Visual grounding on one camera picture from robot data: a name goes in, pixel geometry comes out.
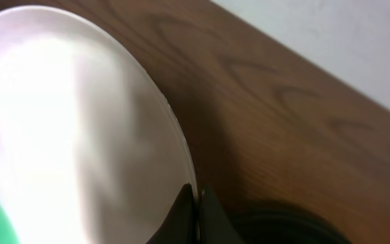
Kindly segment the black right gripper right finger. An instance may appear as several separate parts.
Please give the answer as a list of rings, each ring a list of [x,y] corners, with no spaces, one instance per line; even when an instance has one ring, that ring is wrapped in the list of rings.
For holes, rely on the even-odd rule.
[[[209,186],[204,187],[201,194],[199,229],[202,244],[244,244]]]

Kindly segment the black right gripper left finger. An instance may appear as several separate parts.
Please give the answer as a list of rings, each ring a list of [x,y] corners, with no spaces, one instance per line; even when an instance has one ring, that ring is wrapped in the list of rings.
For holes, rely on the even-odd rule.
[[[147,244],[196,243],[196,206],[190,184],[184,184],[164,222]]]

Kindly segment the pink plate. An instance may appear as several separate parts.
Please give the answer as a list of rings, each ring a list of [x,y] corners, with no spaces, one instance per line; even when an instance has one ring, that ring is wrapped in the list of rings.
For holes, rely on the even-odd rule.
[[[146,243],[195,183],[169,103],[113,36],[0,11],[0,204],[20,243]]]

